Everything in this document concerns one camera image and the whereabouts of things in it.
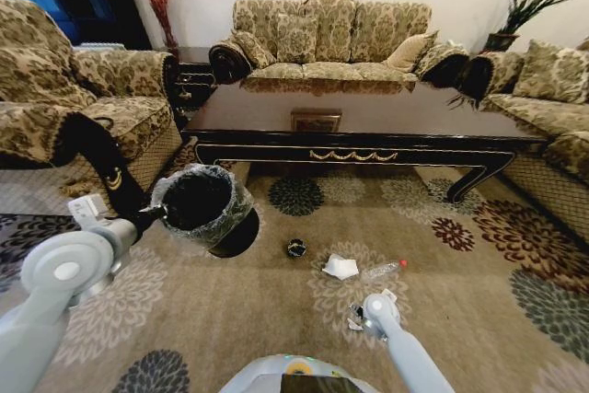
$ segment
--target sofa armrest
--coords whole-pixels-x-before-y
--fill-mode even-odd
[[[235,83],[252,71],[247,55],[233,36],[216,43],[209,51],[209,60],[217,83]]]
[[[413,73],[422,82],[452,87],[468,62],[468,52],[451,43],[436,43],[418,61]]]
[[[465,69],[460,90],[473,98],[488,94],[510,94],[524,67],[520,52],[484,52],[472,59]]]
[[[75,109],[44,103],[0,102],[0,168],[61,166],[74,158],[63,128]]]
[[[78,83],[99,97],[169,98],[178,61],[168,52],[76,51],[72,67]]]

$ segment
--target dark wooden coffee table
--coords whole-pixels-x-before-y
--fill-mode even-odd
[[[509,165],[518,150],[544,142],[499,113],[450,106],[457,95],[452,88],[417,84],[411,92],[376,86],[276,80],[220,86],[183,132],[198,137],[196,154],[205,164],[470,167],[448,190],[450,202],[460,202],[472,187]],[[293,110],[299,117],[293,118]]]

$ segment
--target floor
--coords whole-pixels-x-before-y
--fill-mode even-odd
[[[185,155],[177,162],[177,168]],[[339,365],[407,391],[381,341],[348,329],[348,305],[389,289],[456,392],[589,391],[589,256],[498,179],[444,202],[451,168],[253,165],[260,231],[221,260],[153,225],[132,263],[74,310],[40,393],[206,392],[274,353]],[[0,313],[24,297],[18,263],[67,217],[0,217]],[[290,259],[289,239],[307,243]],[[408,267],[362,283],[321,269]]]

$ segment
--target trash bin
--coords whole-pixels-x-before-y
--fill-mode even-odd
[[[164,205],[164,225],[220,258],[239,255],[251,246],[260,227],[254,199],[235,176],[219,166],[191,164],[152,192],[152,206]]]

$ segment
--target decorative vase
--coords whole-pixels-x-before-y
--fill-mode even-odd
[[[166,26],[162,25],[164,31],[164,44],[166,45],[167,51],[174,55],[177,59],[179,58],[178,42],[172,33],[172,28],[169,24]]]
[[[500,34],[497,32],[491,32],[489,34],[489,38],[487,39],[487,43],[485,43],[485,47],[482,49],[482,52],[489,52],[489,51],[498,51],[498,52],[505,52],[512,46],[515,39],[519,36],[517,34]]]

